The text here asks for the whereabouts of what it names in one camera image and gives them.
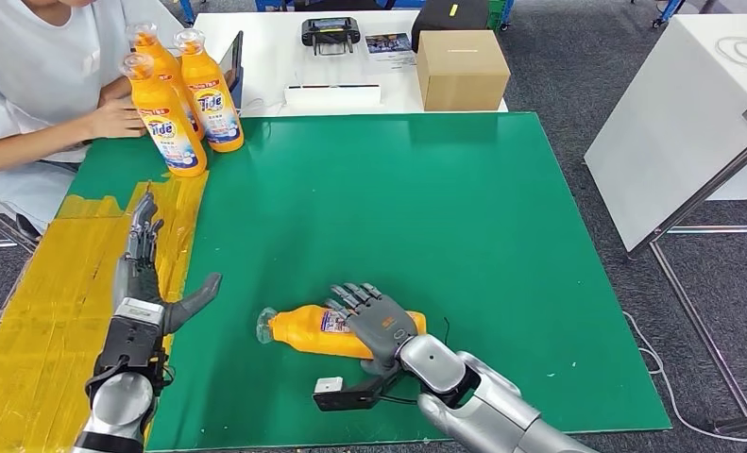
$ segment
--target detergent bottle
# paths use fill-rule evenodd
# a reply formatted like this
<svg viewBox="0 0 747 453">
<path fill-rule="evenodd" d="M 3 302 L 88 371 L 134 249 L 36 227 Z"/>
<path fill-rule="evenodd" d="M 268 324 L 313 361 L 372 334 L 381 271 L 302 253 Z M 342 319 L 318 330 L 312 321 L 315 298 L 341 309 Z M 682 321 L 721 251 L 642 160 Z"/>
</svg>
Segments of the detergent bottle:
<svg viewBox="0 0 747 453">
<path fill-rule="evenodd" d="M 200 124 L 200 118 L 195 114 L 195 105 L 190 91 L 181 79 L 181 65 L 176 57 L 167 51 L 159 42 L 156 24 L 142 22 L 129 25 L 127 30 L 128 40 L 131 46 L 141 54 L 147 54 L 153 58 L 153 71 L 163 81 L 173 86 L 176 95 L 181 100 L 181 107 L 190 119 L 195 134 L 199 140 L 203 139 L 204 130 Z"/>
<path fill-rule="evenodd" d="M 131 100 L 170 172 L 178 176 L 202 174 L 206 170 L 206 152 L 173 87 L 154 74 L 153 59 L 131 53 L 120 69 L 131 81 Z"/>
<path fill-rule="evenodd" d="M 206 128 L 209 145 L 220 153 L 240 149 L 245 142 L 240 117 L 220 66 L 204 50 L 203 33 L 188 28 L 177 33 L 174 41 L 181 51 L 181 76 Z"/>
<path fill-rule="evenodd" d="M 415 321 L 417 332 L 426 333 L 426 316 L 407 311 Z M 330 356 L 373 359 L 370 349 L 346 326 L 338 312 L 317 305 L 278 313 L 262 310 L 256 325 L 256 338 L 262 344 L 283 342 L 301 352 Z"/>
</svg>

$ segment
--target person's arm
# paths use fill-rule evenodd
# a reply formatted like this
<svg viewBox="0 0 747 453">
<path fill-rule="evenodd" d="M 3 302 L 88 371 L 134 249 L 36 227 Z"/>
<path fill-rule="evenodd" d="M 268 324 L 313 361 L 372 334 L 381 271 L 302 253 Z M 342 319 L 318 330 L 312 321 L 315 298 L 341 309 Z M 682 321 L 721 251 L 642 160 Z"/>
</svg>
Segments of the person's arm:
<svg viewBox="0 0 747 453">
<path fill-rule="evenodd" d="M 32 162 L 85 140 L 140 137 L 145 128 L 128 99 L 112 100 L 100 109 L 57 126 L 0 139 L 0 171 Z"/>
</svg>

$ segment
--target tide logo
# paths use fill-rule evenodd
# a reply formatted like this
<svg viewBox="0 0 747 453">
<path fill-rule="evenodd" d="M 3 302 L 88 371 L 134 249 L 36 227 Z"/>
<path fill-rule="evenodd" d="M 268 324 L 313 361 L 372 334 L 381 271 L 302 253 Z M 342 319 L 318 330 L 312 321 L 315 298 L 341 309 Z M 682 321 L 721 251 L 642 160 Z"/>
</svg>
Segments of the tide logo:
<svg viewBox="0 0 747 453">
<path fill-rule="evenodd" d="M 161 139 L 172 139 L 176 137 L 176 125 L 165 118 L 152 118 L 147 120 L 150 135 Z"/>
<path fill-rule="evenodd" d="M 220 111 L 223 109 L 223 94 L 218 90 L 202 90 L 196 97 L 201 111 Z"/>
</svg>

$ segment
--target person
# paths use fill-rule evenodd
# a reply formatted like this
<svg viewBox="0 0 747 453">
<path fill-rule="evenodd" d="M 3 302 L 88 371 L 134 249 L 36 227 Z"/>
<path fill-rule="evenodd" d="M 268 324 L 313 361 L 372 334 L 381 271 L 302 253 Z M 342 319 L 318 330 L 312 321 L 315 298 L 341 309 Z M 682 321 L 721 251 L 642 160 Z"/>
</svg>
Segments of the person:
<svg viewBox="0 0 747 453">
<path fill-rule="evenodd" d="M 182 26 L 159 0 L 0 0 L 0 205 L 39 233 L 91 140 L 144 134 L 119 67 L 146 21 L 172 48 Z"/>
</svg>

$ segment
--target gray carpet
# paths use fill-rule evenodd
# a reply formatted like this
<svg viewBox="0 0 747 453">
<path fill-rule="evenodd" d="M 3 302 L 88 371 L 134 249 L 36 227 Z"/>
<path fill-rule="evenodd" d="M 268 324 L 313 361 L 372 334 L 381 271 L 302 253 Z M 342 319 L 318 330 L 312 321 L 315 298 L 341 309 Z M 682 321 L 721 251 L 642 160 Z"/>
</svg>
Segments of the gray carpet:
<svg viewBox="0 0 747 453">
<path fill-rule="evenodd" d="M 254 10 L 247 0 L 209 0 L 196 11 Z M 178 5 L 171 5 L 179 18 Z M 693 424 L 739 415 L 715 367 L 679 308 L 650 253 L 626 259 L 583 155 L 620 99 L 658 31 L 651 0 L 518 0 L 509 30 L 500 34 L 513 77 L 506 101 L 512 110 L 540 116 L 593 243 L 625 310 L 637 319 L 670 375 L 682 414 Z M 691 223 L 747 222 L 747 203 L 709 203 Z M 531 219 L 526 219 L 531 227 Z M 747 394 L 747 235 L 667 237 L 662 245 Z M 0 305 L 26 256 L 0 250 Z M 657 389 L 664 389 L 659 377 Z M 660 392 L 673 430 L 595 434 L 581 439 L 602 452 L 739 453 L 747 445 L 713 440 L 684 428 Z M 302 449 L 321 452 L 461 452 L 455 443 Z"/>
</svg>

